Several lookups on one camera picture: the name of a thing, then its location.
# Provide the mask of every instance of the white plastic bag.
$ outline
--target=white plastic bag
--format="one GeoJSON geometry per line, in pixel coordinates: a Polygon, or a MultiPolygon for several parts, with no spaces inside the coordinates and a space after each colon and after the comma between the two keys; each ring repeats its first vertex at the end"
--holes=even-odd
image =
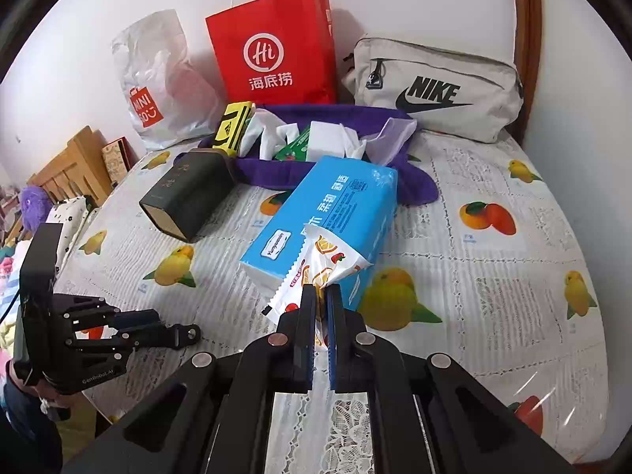
{"type": "Polygon", "coordinates": [[[187,59],[174,9],[154,12],[112,41],[134,129],[148,150],[215,131],[224,106],[187,59]]]}

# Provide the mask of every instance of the white floral pillow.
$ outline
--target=white floral pillow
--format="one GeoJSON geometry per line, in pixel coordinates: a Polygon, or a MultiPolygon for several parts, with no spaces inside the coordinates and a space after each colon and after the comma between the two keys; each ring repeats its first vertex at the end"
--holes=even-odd
{"type": "Polygon", "coordinates": [[[62,224],[61,237],[57,246],[57,263],[55,270],[59,272],[64,267],[68,253],[73,249],[81,228],[90,212],[95,208],[94,201],[89,196],[77,196],[57,203],[49,212],[46,222],[62,224]]]}

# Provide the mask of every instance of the red square label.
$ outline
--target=red square label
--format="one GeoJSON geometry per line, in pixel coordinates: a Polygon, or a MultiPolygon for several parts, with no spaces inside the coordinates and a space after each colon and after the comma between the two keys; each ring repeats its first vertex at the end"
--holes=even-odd
{"type": "Polygon", "coordinates": [[[160,119],[162,119],[162,114],[158,110],[158,107],[156,107],[152,97],[149,95],[147,87],[143,87],[142,89],[134,87],[130,91],[130,98],[132,100],[134,110],[143,122],[143,128],[156,124],[160,121],[160,119]]]}

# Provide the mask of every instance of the zipper pull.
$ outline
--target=zipper pull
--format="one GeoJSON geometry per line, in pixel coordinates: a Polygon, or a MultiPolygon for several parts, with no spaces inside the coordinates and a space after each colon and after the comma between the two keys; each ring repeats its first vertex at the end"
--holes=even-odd
{"type": "Polygon", "coordinates": [[[382,80],[382,62],[381,58],[377,59],[377,64],[375,65],[375,69],[369,75],[369,79],[367,80],[367,89],[381,89],[384,85],[384,81],[382,80]]]}

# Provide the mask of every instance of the green package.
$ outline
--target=green package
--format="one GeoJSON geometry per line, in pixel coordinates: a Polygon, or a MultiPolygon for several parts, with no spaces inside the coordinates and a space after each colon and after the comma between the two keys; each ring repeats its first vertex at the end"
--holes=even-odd
{"type": "Polygon", "coordinates": [[[310,127],[308,126],[303,132],[290,144],[285,146],[279,153],[274,155],[275,160],[298,160],[304,162],[307,158],[307,141],[310,138],[310,127]]]}

